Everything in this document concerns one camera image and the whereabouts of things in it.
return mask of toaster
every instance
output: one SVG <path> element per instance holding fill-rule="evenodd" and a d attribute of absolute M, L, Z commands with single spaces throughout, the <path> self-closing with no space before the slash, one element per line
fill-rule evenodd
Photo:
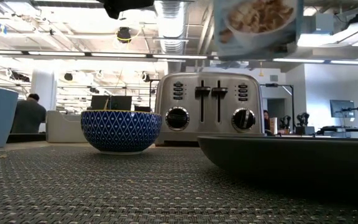
<path fill-rule="evenodd" d="M 264 136 L 260 85 L 249 75 L 175 73 L 157 88 L 163 116 L 156 145 L 196 142 L 198 136 Z"/>

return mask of toaster knob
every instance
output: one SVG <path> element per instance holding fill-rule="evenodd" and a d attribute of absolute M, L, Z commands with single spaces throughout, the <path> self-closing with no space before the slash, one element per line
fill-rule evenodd
<path fill-rule="evenodd" d="M 174 131 L 184 130 L 190 122 L 189 113 L 180 106 L 174 106 L 165 114 L 165 122 Z"/>
<path fill-rule="evenodd" d="M 254 112 L 247 108 L 240 108 L 234 112 L 231 118 L 233 128 L 239 132 L 250 130 L 256 122 Z"/>

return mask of toaster lever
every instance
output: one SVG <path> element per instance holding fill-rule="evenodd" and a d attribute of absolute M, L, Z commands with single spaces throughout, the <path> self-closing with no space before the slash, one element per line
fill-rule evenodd
<path fill-rule="evenodd" d="M 196 87 L 196 93 L 200 95 L 208 95 L 211 91 L 211 87 L 198 86 Z"/>
<path fill-rule="evenodd" d="M 227 93 L 227 88 L 217 87 L 212 89 L 212 94 L 214 95 L 225 95 Z"/>

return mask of person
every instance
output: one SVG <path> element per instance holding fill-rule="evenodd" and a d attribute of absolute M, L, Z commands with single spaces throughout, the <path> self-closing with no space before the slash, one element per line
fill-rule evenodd
<path fill-rule="evenodd" d="M 270 130 L 269 112 L 264 110 L 265 130 Z"/>
<path fill-rule="evenodd" d="M 38 94 L 30 94 L 26 100 L 17 102 L 13 120 L 13 134 L 38 134 L 41 123 L 45 122 L 47 110 L 38 104 Z"/>

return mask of blue cup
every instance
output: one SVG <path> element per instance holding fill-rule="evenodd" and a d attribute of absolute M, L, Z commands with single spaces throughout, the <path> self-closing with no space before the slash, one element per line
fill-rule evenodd
<path fill-rule="evenodd" d="M 85 139 L 105 154 L 139 154 L 151 146 L 158 135 L 162 117 L 155 113 L 95 110 L 81 113 Z"/>

